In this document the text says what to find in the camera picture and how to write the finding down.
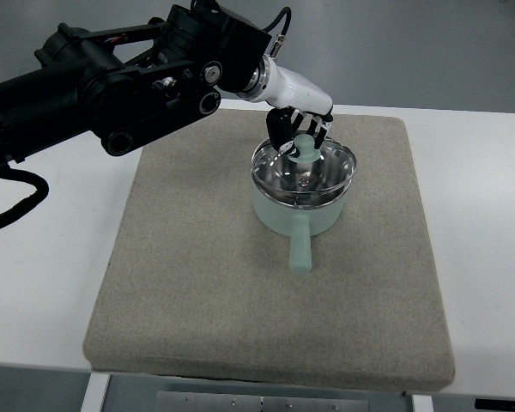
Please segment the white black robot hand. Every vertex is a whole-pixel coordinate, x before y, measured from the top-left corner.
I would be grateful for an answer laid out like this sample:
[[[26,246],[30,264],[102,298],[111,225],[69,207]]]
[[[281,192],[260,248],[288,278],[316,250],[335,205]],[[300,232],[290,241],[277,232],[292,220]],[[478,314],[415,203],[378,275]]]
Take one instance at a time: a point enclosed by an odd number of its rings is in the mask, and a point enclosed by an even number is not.
[[[275,59],[264,55],[245,89],[237,95],[251,103],[271,106],[266,118],[270,144],[281,155],[300,157],[295,136],[307,116],[312,121],[307,134],[313,147],[321,147],[333,122],[332,98],[304,76],[284,69]]]

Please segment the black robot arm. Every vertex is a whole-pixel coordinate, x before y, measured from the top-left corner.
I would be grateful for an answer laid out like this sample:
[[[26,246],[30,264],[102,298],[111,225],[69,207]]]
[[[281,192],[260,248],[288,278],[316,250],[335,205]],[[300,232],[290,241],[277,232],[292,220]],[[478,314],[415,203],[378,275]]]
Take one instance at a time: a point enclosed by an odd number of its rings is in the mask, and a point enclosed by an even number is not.
[[[135,27],[59,25],[38,70],[0,83],[0,168],[86,131],[121,156],[209,116],[248,87],[270,32],[215,1]]]

